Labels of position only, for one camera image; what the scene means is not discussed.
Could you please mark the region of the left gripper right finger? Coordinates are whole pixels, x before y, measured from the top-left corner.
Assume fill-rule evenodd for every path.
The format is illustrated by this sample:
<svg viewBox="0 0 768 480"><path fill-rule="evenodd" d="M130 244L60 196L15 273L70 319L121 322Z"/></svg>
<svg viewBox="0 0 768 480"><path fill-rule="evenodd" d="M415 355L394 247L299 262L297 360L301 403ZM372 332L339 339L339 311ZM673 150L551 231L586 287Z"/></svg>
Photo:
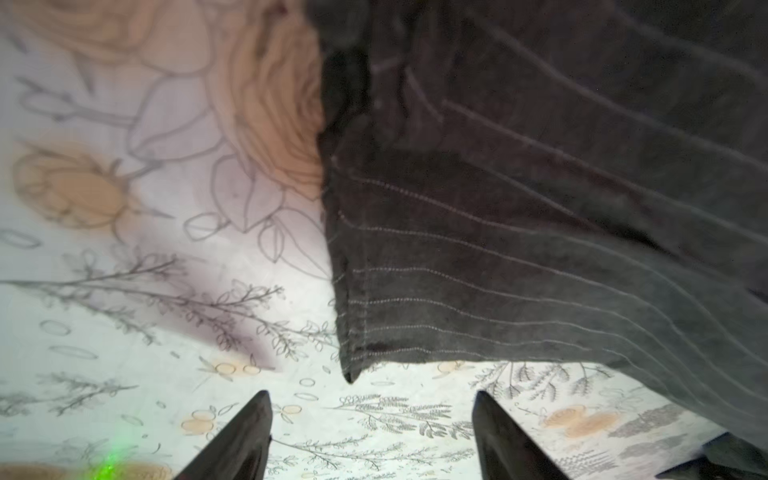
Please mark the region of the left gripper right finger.
<svg viewBox="0 0 768 480"><path fill-rule="evenodd" d="M486 391L475 396L472 426L482 479L569 479Z"/></svg>

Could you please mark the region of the dark grey pinstriped shirt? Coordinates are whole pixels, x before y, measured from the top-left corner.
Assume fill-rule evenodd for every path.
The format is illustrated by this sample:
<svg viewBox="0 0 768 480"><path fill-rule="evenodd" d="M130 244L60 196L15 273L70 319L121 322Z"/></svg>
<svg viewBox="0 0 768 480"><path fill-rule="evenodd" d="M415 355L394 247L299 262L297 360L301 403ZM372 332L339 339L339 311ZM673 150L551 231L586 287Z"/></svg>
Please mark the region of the dark grey pinstriped shirt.
<svg viewBox="0 0 768 480"><path fill-rule="evenodd" d="M310 1L345 379L587 362L767 445L763 1Z"/></svg>

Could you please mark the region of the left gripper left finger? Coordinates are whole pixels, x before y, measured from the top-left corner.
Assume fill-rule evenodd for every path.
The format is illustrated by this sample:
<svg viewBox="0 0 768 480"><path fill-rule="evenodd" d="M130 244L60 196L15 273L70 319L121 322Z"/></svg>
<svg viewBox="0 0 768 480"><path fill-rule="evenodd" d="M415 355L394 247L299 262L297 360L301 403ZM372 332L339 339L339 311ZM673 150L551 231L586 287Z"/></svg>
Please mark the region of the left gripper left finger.
<svg viewBox="0 0 768 480"><path fill-rule="evenodd" d="M261 480L271 443L272 404L259 391L200 453L178 480Z"/></svg>

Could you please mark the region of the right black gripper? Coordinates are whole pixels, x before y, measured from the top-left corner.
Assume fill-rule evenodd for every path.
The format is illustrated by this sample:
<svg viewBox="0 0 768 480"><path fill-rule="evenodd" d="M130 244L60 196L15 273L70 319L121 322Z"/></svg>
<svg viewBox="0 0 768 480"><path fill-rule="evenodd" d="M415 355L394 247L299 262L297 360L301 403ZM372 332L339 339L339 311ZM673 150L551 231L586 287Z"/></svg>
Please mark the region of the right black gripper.
<svg viewBox="0 0 768 480"><path fill-rule="evenodd" d="M674 480L767 480L767 452L723 434L702 447L702 456L655 476Z"/></svg>

